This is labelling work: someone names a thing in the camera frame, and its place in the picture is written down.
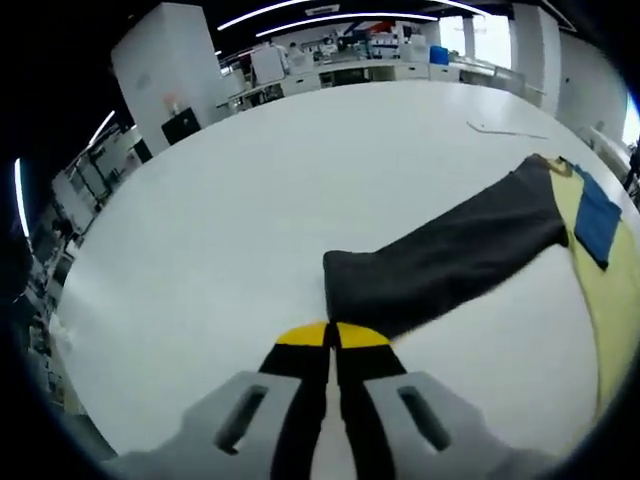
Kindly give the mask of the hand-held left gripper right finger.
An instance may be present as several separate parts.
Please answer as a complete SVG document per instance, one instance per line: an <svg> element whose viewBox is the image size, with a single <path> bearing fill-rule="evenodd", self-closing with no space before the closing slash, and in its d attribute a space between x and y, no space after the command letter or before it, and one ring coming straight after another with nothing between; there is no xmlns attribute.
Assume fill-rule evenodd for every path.
<svg viewBox="0 0 640 480"><path fill-rule="evenodd" d="M509 446L482 412L409 372L370 328L336 325L341 417L360 479L538 479L548 454Z"/></svg>

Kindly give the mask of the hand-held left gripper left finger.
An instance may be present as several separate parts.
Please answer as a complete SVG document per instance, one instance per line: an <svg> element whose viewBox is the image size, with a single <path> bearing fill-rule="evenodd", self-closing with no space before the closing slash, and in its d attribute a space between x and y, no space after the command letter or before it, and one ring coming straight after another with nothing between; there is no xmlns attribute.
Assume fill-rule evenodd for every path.
<svg viewBox="0 0 640 480"><path fill-rule="evenodd" d="M307 479L326 414L327 323L296 327L256 371L241 371L189 407L150 451L109 460L112 479Z"/></svg>

